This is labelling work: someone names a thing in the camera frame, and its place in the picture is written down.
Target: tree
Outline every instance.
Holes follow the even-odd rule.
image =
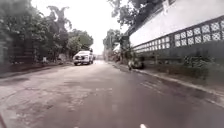
[[[148,13],[163,0],[129,0],[122,5],[122,0],[108,0],[114,8],[112,17],[118,18],[121,26],[124,24],[133,26],[145,20]]]
[[[93,38],[85,31],[74,29],[69,33],[67,48],[70,56],[73,56],[80,50],[90,50],[92,44]]]
[[[64,9],[58,13],[61,19],[64,18]],[[63,27],[60,31],[60,20],[55,21],[53,13],[44,17],[32,7],[30,0],[0,1],[0,37],[5,42],[8,60],[30,63],[41,60],[43,56],[55,59],[66,48],[68,40],[67,30]]]
[[[106,49],[113,50],[119,42],[119,38],[121,37],[121,32],[119,30],[110,29],[107,31],[107,36],[103,39],[103,44]]]
[[[59,37],[60,45],[62,46],[61,52],[66,52],[69,35],[65,29],[65,24],[68,23],[70,28],[72,28],[71,22],[64,16],[64,11],[65,9],[68,9],[68,7],[63,7],[61,10],[56,6],[48,6],[47,8],[51,10],[51,14],[48,19],[53,23],[53,28],[57,34],[56,36]]]

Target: sky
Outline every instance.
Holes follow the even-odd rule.
[[[116,19],[111,17],[113,8],[107,0],[32,0],[32,5],[46,16],[50,14],[49,5],[59,8],[68,6],[65,17],[72,22],[72,28],[87,31],[94,38],[91,47],[95,54],[103,52],[107,31],[120,28]]]

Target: white wall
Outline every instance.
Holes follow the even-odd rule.
[[[130,36],[133,46],[224,15],[224,0],[176,0]]]

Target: car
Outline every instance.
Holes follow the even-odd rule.
[[[79,51],[73,56],[74,65],[78,64],[93,64],[94,57],[91,51]]]

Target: road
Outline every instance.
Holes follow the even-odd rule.
[[[8,128],[223,128],[201,92],[96,61],[0,79]]]

